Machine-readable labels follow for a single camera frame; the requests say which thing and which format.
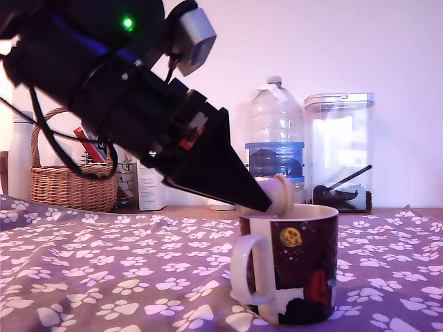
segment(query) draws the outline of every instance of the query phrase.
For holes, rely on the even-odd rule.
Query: small cylindrical object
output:
[[[293,209],[295,201],[295,189],[290,179],[278,174],[270,180],[260,181],[259,185],[266,195],[268,195],[268,197],[271,199],[271,206],[265,213],[263,213],[238,205],[237,211],[240,215],[268,214],[284,216]]]
[[[33,118],[33,112],[23,112]],[[31,150],[30,137],[33,124],[19,115],[14,116],[14,133],[8,154],[9,196],[30,200]]]

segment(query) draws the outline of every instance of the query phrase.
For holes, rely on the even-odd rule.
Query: bottle cap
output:
[[[272,84],[272,83],[282,83],[282,78],[281,76],[268,76],[266,78],[266,83],[267,84]]]
[[[22,111],[22,113],[26,116],[28,116],[29,118],[34,120],[34,113],[31,111]],[[24,123],[32,123],[31,121],[29,121],[26,118],[21,117],[19,114],[14,113],[14,116],[12,117],[12,120],[14,121],[14,123],[20,123],[20,122],[24,122]]]

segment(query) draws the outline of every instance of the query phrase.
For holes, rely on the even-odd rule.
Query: plastic storage container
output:
[[[372,209],[370,111],[373,93],[323,93],[305,100],[307,203],[340,212]]]
[[[268,77],[266,83],[246,119],[246,167],[257,181],[280,174],[300,191],[305,186],[303,112],[281,77]]]

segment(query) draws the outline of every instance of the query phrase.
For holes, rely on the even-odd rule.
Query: small white object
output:
[[[162,176],[153,168],[143,166],[137,160],[138,208],[140,211],[156,211],[166,206],[165,185]]]
[[[34,118],[33,112],[23,113]],[[29,120],[14,115],[14,133],[8,154],[8,194],[25,201],[30,201],[32,132],[33,124]]]

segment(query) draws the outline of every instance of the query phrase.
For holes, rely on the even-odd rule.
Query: white box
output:
[[[154,169],[147,168],[137,160],[138,208],[140,211],[157,211],[166,206],[166,186],[162,176]]]

